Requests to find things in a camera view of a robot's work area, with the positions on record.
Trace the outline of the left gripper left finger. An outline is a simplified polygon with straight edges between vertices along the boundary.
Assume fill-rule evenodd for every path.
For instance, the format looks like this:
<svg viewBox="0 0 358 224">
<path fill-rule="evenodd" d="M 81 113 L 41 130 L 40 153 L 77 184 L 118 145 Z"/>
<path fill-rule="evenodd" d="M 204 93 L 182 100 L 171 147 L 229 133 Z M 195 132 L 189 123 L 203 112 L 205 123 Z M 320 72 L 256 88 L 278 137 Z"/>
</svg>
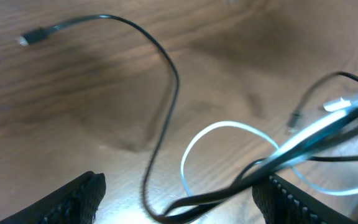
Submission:
<svg viewBox="0 0 358 224">
<path fill-rule="evenodd" d="M 0 224 L 93 224 L 105 193 L 105 175 L 88 171 Z"/>
</svg>

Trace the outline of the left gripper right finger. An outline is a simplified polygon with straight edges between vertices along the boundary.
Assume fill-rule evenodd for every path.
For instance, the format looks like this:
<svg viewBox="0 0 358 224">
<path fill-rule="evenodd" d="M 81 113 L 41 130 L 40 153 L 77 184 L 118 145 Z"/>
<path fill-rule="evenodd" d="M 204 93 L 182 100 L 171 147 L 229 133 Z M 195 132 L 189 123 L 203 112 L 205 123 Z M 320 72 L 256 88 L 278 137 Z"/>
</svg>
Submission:
<svg viewBox="0 0 358 224">
<path fill-rule="evenodd" d="M 278 175 L 254 185 L 252 197 L 268 224 L 355 224 Z"/>
</svg>

